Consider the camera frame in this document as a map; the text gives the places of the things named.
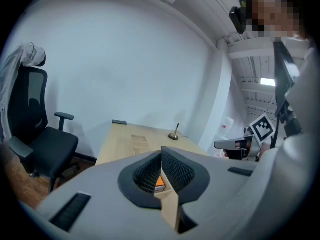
white ceiling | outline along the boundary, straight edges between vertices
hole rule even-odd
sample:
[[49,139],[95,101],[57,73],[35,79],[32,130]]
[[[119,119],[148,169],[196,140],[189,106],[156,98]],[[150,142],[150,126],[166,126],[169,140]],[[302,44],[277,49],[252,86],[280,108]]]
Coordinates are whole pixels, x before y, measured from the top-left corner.
[[[274,88],[267,88],[259,84],[260,78],[274,78],[275,58],[273,47],[265,48],[268,40],[261,40],[255,33],[246,32],[244,35],[236,33],[236,29],[229,18],[229,11],[233,6],[239,6],[238,0],[159,0],[162,1],[195,24],[208,39],[216,44],[218,40],[224,39],[231,50],[236,52],[232,58],[233,74],[242,90],[242,95],[247,104],[247,112],[261,115],[264,112],[275,120],[276,110]],[[250,44],[245,45],[247,40],[257,41],[255,48],[250,51]],[[289,49],[298,68],[303,63],[307,44],[290,42],[286,46]]]

cable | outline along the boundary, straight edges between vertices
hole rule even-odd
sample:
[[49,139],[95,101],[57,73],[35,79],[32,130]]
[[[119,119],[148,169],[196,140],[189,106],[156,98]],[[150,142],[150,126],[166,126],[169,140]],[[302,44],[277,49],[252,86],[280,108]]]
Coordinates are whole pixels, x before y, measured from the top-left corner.
[[278,131],[279,131],[279,122],[280,122],[280,114],[278,114],[277,119],[276,119],[275,134],[273,136],[273,141],[270,146],[271,149],[274,149],[276,147],[277,138],[278,138]]

baseboard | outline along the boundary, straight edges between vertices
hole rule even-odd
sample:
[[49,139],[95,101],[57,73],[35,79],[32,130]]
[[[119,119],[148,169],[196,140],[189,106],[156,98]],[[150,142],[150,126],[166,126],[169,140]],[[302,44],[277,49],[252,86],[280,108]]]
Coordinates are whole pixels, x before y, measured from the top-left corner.
[[89,162],[92,162],[92,163],[96,163],[97,162],[97,159],[95,157],[88,156],[88,155],[85,155],[85,154],[80,154],[80,153],[75,152],[74,156],[76,158],[83,159],[83,160],[86,160],[86,161],[89,161]]

fluorescent light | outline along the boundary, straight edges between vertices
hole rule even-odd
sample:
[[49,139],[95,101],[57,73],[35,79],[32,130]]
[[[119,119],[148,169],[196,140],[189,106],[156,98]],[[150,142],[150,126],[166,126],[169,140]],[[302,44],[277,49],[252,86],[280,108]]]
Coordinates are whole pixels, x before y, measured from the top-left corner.
[[265,86],[276,86],[276,82],[274,79],[261,78],[260,84]]

